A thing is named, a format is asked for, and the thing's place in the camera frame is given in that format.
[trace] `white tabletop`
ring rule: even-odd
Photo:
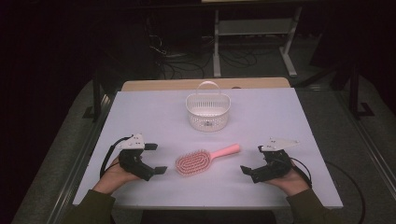
[[[167,166],[164,175],[137,180],[118,189],[116,206],[138,209],[275,209],[288,207],[286,195],[274,186],[254,184],[240,165],[264,166],[258,146],[270,137],[300,141],[286,148],[310,170],[313,190],[324,206],[343,204],[332,182],[317,143],[292,88],[222,90],[231,98],[227,126],[215,133],[194,130],[188,122],[186,98],[195,91],[118,92],[73,204],[99,179],[99,171],[111,145],[122,137],[142,133],[155,151],[144,151],[148,166]],[[215,151],[237,143],[241,151],[213,160],[209,169],[193,176],[176,171],[178,156],[198,149]],[[120,152],[115,150],[111,162]]]

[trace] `green sleeve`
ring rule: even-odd
[[[331,210],[325,208],[312,189],[287,198],[295,224],[343,223]]]
[[[63,224],[108,224],[115,198],[90,189],[82,202],[64,218]]]

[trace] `white basket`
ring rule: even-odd
[[[214,85],[219,93],[198,93],[203,85]],[[187,97],[186,107],[189,111],[191,126],[202,132],[215,132],[225,127],[231,106],[230,97],[222,94],[218,84],[204,81],[195,90],[195,94]]]

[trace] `human hand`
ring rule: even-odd
[[[126,172],[120,167],[119,158],[117,157],[113,162],[111,162],[109,168],[105,171],[105,174],[93,187],[93,190],[105,194],[112,194],[122,185],[136,179],[140,178]]]
[[[300,176],[294,169],[280,177],[265,181],[265,183],[274,185],[282,189],[288,196],[293,196],[307,189],[310,189],[302,176]]]

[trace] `pink hairbrush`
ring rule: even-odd
[[[239,152],[239,150],[238,144],[214,152],[201,149],[179,157],[176,160],[176,168],[181,175],[196,175],[207,170],[215,158],[230,155]]]

